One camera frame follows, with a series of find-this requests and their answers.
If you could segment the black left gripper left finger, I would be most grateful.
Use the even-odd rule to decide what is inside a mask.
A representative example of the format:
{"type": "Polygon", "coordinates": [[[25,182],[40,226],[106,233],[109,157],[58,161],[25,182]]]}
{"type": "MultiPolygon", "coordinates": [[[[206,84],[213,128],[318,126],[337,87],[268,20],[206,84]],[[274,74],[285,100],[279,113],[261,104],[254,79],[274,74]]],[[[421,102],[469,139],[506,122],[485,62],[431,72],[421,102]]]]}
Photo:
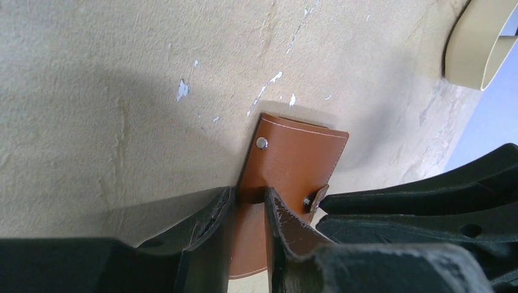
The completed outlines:
{"type": "Polygon", "coordinates": [[[1,240],[2,292],[225,292],[235,189],[205,191],[209,202],[132,247],[118,239],[1,240]]]}

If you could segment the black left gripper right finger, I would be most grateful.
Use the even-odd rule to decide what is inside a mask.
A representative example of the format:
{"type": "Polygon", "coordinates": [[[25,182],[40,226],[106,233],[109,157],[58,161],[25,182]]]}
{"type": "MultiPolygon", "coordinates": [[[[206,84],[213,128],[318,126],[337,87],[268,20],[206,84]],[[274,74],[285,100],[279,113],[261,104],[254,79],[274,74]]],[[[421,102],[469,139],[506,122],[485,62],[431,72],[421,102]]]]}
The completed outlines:
{"type": "Polygon", "coordinates": [[[338,244],[264,191],[271,292],[492,292],[475,258],[451,244],[338,244]]]}

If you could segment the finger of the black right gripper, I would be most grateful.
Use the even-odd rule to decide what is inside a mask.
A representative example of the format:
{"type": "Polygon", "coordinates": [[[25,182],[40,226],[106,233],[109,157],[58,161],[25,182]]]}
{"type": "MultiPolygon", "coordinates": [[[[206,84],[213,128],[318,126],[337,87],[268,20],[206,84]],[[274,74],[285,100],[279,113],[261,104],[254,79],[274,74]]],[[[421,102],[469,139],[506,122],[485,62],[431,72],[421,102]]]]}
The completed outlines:
{"type": "Polygon", "coordinates": [[[328,195],[330,215],[454,215],[517,201],[517,145],[507,143],[449,172],[411,183],[328,195]]]}
{"type": "Polygon", "coordinates": [[[517,292],[517,203],[466,211],[349,205],[316,229],[342,244],[453,244],[471,253],[495,292],[517,292]]]}

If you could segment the brown leather card holder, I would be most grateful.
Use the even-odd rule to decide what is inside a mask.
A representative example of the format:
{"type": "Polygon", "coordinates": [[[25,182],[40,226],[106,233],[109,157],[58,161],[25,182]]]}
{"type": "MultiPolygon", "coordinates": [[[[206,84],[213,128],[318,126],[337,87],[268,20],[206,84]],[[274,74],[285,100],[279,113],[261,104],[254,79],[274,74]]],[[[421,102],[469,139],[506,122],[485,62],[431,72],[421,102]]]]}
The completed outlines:
{"type": "Polygon", "coordinates": [[[240,176],[230,279],[267,268],[264,190],[273,187],[288,208],[310,223],[349,133],[262,113],[240,176]]]}

